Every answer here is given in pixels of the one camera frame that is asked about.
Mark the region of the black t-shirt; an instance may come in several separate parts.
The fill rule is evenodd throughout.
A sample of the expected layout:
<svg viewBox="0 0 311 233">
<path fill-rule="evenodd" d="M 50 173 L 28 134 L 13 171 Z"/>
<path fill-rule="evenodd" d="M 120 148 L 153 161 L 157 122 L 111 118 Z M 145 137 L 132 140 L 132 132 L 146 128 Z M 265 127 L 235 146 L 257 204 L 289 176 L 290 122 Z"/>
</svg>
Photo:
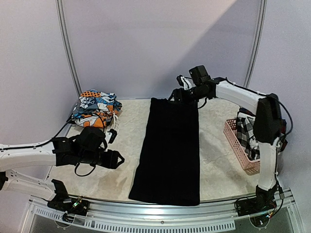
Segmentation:
<svg viewBox="0 0 311 233">
<path fill-rule="evenodd" d="M 197 104 L 151 99 L 145 138 L 129 199 L 160 205 L 200 203 Z"/>
</svg>

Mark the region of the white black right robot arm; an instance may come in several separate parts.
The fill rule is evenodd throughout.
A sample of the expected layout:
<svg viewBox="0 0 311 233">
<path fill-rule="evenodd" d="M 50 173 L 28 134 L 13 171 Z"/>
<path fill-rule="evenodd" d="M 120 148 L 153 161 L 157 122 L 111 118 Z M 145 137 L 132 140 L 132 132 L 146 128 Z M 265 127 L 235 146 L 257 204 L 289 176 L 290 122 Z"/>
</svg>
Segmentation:
<svg viewBox="0 0 311 233">
<path fill-rule="evenodd" d="M 255 115 L 254 136 L 259 144 L 260 172 L 256 187 L 257 197 L 251 207 L 261 212 L 270 204 L 268 193 L 277 189 L 277 157 L 283 136 L 282 116 L 277 95 L 263 94 L 239 86 L 227 78 L 211 78 L 206 68 L 196 66 L 189 70 L 189 77 L 177 76 L 180 88 L 174 89 L 170 99 L 174 102 L 194 103 L 200 99 L 219 98 L 239 105 Z"/>
</svg>

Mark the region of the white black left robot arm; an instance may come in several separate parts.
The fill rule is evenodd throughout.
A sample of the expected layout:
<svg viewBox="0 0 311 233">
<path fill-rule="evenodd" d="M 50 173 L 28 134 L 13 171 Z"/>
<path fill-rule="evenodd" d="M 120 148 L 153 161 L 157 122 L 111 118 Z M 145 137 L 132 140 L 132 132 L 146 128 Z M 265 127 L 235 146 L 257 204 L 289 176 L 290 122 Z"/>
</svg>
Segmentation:
<svg viewBox="0 0 311 233">
<path fill-rule="evenodd" d="M 33 166 L 75 166 L 88 164 L 116 169 L 125 159 L 118 151 L 108 149 L 117 135 L 114 129 L 104 131 L 86 127 L 78 135 L 54 137 L 37 144 L 0 147 L 0 189 L 53 201 L 62 211 L 72 207 L 72 200 L 62 181 L 41 180 L 17 172 L 17 168 Z"/>
</svg>

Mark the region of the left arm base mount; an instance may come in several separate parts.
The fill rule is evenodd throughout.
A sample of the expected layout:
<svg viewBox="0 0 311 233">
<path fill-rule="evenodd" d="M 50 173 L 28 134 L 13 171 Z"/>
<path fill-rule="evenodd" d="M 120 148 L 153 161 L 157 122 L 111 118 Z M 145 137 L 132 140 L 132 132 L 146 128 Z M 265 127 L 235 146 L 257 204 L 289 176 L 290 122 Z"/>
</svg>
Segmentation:
<svg viewBox="0 0 311 233">
<path fill-rule="evenodd" d="M 52 179 L 52 183 L 55 187 L 55 196 L 52 200 L 48 201 L 47 206 L 49 208 L 67 212 L 68 214 L 86 216 L 89 208 L 89 201 L 79 196 L 77 198 L 71 198 L 65 188 L 62 181 Z"/>
</svg>

